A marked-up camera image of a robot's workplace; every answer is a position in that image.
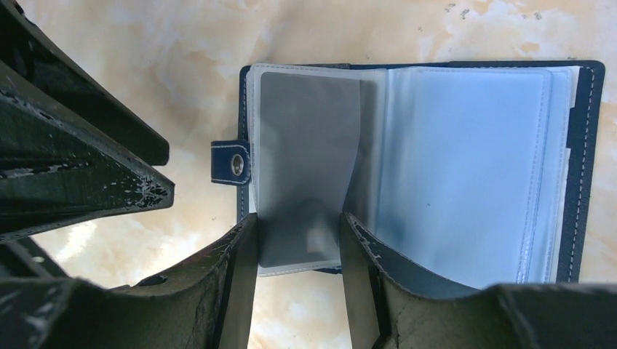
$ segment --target metal snap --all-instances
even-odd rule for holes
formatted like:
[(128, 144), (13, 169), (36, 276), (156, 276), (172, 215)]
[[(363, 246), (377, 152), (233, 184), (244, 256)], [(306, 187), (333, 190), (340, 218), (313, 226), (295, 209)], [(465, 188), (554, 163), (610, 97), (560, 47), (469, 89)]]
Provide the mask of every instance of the metal snap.
[(234, 176), (240, 176), (243, 169), (244, 159), (240, 155), (234, 154), (231, 158), (231, 173), (233, 173)]

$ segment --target blue leather wallet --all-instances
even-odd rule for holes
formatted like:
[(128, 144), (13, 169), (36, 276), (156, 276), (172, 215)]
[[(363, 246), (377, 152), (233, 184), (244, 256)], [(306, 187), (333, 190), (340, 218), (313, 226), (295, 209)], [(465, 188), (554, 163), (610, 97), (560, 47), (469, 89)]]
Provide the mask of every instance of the blue leather wallet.
[(238, 186), (239, 220), (258, 213), (261, 275), (336, 273), (345, 211), (467, 287), (577, 281), (604, 72), (573, 60), (244, 67), (238, 140), (213, 143), (212, 180)]

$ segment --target marble surface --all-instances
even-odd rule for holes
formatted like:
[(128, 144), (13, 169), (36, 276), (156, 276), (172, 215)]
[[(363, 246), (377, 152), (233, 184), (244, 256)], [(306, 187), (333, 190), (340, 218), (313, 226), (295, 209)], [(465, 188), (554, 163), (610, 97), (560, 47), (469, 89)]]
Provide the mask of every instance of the marble surface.
[[(134, 284), (220, 237), (234, 188), (210, 141), (236, 134), (246, 64), (567, 58), (607, 75), (582, 281), (617, 282), (617, 4), (611, 0), (20, 0), (26, 15), (172, 146), (173, 208), (35, 237), (73, 276)], [(340, 276), (259, 278), (250, 348), (349, 348)]]

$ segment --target open wallet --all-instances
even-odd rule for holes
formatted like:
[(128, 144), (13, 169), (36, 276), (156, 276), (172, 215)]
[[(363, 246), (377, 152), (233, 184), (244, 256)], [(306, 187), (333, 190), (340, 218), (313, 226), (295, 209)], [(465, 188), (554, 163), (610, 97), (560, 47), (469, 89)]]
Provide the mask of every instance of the open wallet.
[(238, 187), (239, 221), (257, 212), (260, 276), (338, 268), (348, 212), (366, 244), (413, 262), (415, 283), (439, 279), (425, 295), (577, 281), (604, 73), (575, 60), (244, 67), (238, 140), (212, 143), (212, 181)]

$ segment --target gray plastic page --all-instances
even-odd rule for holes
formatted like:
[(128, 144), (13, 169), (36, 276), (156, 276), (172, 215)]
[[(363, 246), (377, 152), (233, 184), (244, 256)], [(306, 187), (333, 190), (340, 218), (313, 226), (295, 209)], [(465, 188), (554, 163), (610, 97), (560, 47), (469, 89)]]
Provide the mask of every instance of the gray plastic page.
[(360, 134), (359, 80), (291, 73), (255, 77), (260, 266), (284, 272), (339, 263), (338, 217)]
[(542, 69), (390, 71), (377, 237), (467, 286), (525, 282), (551, 85)]

